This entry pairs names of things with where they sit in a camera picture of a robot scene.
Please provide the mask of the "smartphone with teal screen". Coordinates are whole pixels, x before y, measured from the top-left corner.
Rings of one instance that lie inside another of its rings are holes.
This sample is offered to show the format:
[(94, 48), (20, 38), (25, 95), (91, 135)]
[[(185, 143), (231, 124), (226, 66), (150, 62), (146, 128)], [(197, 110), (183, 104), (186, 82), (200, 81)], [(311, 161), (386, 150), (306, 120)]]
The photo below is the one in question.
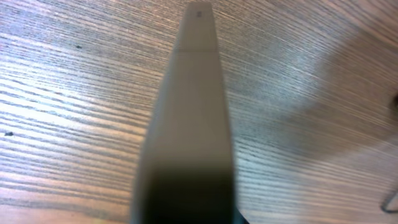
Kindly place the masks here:
[(215, 18), (191, 2), (141, 149), (132, 223), (234, 223), (234, 155)]

